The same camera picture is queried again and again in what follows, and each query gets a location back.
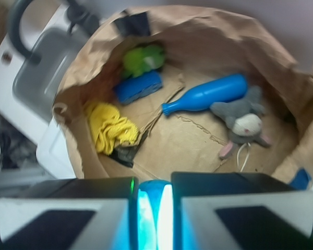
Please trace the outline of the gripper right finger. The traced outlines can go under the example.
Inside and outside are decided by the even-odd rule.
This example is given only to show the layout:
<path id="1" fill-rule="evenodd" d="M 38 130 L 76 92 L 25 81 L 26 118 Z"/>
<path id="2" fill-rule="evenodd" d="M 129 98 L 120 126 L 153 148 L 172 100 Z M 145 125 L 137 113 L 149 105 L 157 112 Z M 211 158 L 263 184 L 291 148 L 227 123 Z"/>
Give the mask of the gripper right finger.
<path id="1" fill-rule="evenodd" d="M 174 249 L 313 249 L 313 191 L 262 173 L 174 172 Z"/>

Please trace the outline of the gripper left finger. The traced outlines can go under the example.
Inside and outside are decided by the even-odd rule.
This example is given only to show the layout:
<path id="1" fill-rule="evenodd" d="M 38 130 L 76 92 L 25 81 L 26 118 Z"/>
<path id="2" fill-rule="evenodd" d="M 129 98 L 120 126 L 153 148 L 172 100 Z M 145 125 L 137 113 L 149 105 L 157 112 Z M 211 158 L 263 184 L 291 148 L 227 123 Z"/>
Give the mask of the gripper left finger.
<path id="1" fill-rule="evenodd" d="M 44 181 L 0 198 L 2 249 L 137 249 L 134 177 Z"/>

